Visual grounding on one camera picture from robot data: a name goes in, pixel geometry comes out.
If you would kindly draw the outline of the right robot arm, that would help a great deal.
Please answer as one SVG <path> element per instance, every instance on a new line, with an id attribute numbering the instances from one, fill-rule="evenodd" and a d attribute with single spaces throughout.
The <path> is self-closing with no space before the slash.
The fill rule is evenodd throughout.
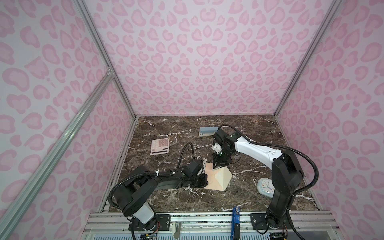
<path id="1" fill-rule="evenodd" d="M 292 150 L 277 150 L 252 143 L 239 133 L 227 134 L 222 129 L 214 133 L 212 144 L 213 169 L 220 169 L 231 164 L 232 155 L 245 154 L 272 171 L 272 184 L 275 191 L 266 210 L 266 223 L 272 229 L 283 225 L 287 210 L 292 206 L 294 191 L 304 178 L 303 170 L 296 154 Z"/>

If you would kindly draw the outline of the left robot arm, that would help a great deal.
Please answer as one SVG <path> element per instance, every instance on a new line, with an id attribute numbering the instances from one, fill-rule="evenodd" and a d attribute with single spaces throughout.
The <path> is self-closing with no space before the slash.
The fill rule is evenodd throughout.
<path id="1" fill-rule="evenodd" d="M 165 172 L 153 172 L 141 165 L 112 187 L 107 200 L 130 221 L 137 221 L 145 230 L 152 230 L 159 225 L 157 214 L 148 203 L 155 191 L 204 188 L 208 183 L 208 175 L 200 160 L 194 159 L 188 165 Z"/>

